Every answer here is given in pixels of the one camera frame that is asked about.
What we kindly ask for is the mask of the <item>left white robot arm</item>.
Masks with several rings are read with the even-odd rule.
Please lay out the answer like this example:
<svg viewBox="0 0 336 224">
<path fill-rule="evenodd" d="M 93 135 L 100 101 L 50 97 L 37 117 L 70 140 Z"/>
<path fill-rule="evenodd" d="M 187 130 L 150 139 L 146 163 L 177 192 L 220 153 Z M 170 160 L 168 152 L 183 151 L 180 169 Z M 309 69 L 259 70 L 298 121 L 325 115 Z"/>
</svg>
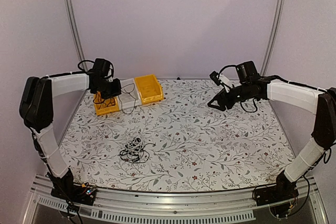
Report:
<svg viewBox="0 0 336 224">
<path fill-rule="evenodd" d="M 114 77 L 114 66 L 109 60 L 97 58 L 92 61 L 89 70 L 79 67 L 75 72 L 29 77 L 26 80 L 19 115 L 31 131 L 40 158 L 52 177 L 57 179 L 68 177 L 71 172 L 54 134 L 54 98 L 86 90 L 92 94 L 100 93 L 104 100 L 121 94 L 120 80 Z"/>
</svg>

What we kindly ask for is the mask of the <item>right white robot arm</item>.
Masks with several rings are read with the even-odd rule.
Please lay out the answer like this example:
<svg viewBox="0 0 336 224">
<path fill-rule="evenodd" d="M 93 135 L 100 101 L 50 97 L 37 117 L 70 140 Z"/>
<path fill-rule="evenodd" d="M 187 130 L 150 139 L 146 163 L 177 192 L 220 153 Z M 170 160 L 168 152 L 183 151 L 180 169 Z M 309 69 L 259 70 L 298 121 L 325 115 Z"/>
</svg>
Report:
<svg viewBox="0 0 336 224">
<path fill-rule="evenodd" d="M 239 78 L 238 86 L 234 86 L 223 75 L 227 66 L 209 75 L 217 86 L 222 87 L 209 101 L 210 108 L 226 111 L 247 100 L 269 100 L 292 105 L 315 116 L 310 140 L 295 160 L 277 176 L 277 185 L 271 190 L 271 196 L 276 201 L 282 201 L 291 194 L 291 184 L 313 169 L 323 159 L 324 154 L 335 146 L 335 88 L 316 88 L 285 80 L 278 75 L 261 76 L 253 61 L 232 67 Z"/>
</svg>

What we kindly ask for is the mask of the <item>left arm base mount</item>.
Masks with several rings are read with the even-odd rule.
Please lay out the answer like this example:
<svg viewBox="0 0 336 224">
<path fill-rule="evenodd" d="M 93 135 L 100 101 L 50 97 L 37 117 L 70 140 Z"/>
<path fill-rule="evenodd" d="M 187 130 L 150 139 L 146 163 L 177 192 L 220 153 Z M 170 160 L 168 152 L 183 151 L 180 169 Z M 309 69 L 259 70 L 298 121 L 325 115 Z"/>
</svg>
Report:
<svg viewBox="0 0 336 224">
<path fill-rule="evenodd" d="M 51 195 L 72 203 L 79 203 L 92 206 L 96 198 L 97 187 L 89 183 L 76 184 L 73 181 L 73 174 L 70 169 L 63 177 L 56 177 L 51 171 L 47 172 L 53 188 Z"/>
</svg>

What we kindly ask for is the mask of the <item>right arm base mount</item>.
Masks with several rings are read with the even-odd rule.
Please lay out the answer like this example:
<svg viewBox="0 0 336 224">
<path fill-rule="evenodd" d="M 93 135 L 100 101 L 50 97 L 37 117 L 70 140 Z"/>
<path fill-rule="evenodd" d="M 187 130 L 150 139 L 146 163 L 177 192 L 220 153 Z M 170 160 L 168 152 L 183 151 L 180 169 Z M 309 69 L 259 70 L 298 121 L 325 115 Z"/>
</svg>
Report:
<svg viewBox="0 0 336 224">
<path fill-rule="evenodd" d="M 281 172 L 273 186 L 256 187 L 252 198 L 257 206 L 275 204 L 270 207 L 271 214 L 276 218 L 287 218 L 298 202 L 299 192 L 296 182 L 291 182 Z"/>
</svg>

